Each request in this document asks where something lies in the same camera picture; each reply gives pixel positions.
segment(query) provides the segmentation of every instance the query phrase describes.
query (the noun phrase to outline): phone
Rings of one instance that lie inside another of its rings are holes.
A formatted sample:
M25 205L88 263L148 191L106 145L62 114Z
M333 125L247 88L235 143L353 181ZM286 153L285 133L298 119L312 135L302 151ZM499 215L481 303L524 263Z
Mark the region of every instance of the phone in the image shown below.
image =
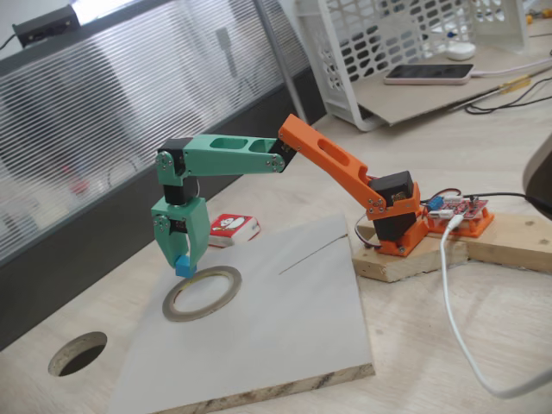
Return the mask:
M386 85L464 85L474 65L399 65L384 78Z

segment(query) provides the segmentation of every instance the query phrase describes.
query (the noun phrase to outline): red circuit board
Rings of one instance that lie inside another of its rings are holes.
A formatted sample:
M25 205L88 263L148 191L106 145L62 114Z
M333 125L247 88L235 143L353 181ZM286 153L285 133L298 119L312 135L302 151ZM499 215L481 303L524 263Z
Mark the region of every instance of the red circuit board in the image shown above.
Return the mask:
M455 214L462 214L465 211L464 220L474 220L487 203L488 200L445 201L439 210L452 210Z

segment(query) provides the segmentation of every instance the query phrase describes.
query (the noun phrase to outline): white board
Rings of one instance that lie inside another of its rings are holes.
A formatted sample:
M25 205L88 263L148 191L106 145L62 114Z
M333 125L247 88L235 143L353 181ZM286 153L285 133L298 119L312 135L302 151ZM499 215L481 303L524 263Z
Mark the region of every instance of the white board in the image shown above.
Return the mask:
M238 269L241 290L207 317L169 322L161 306L181 278L167 268L135 333L110 414L213 411L373 373L342 216L207 253L199 269L213 266ZM354 371L333 374L346 368ZM312 386L292 389L305 379Z

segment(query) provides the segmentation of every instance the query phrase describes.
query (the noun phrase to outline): red box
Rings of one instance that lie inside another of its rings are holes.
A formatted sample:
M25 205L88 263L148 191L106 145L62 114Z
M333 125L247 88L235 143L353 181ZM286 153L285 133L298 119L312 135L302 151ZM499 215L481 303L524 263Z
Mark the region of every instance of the red box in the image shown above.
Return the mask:
M210 226L209 245L227 248L247 242L259 232L259 222L255 217L221 214Z

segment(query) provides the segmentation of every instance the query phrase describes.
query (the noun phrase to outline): robotic arm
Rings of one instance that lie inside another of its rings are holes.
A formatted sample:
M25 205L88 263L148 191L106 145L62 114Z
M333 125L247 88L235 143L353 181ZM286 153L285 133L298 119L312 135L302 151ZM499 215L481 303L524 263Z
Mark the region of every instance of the robotic arm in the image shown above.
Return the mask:
M427 235L428 226L419 219L420 191L409 172L371 179L365 164L290 115L278 139L196 135L158 149L155 164L165 196L152 208L155 240L178 276L193 276L209 242L210 220L197 177L282 173L297 152L367 209L379 253L406 256Z

